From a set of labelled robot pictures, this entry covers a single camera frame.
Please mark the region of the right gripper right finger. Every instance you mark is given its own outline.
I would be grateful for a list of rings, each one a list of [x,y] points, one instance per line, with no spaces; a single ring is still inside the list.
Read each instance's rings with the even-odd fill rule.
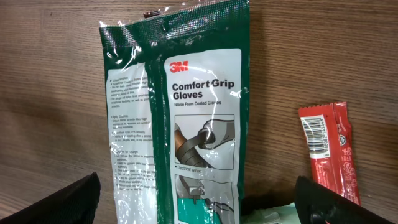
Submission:
[[[393,224],[304,176],[297,178],[294,203],[301,224]]]

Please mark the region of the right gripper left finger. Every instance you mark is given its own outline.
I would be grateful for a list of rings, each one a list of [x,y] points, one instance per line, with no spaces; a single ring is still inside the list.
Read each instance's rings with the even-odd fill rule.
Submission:
[[[100,192],[101,183],[94,172],[1,219],[1,224],[92,224]]]

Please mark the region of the red white tube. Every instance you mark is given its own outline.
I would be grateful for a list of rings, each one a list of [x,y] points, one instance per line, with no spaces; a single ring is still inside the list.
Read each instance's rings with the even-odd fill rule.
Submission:
[[[314,181],[360,205],[347,104],[309,106],[298,113]]]

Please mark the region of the green package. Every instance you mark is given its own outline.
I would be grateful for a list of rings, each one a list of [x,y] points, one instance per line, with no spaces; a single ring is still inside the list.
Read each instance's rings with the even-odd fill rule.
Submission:
[[[99,32],[118,222],[239,224],[249,3],[195,1]]]

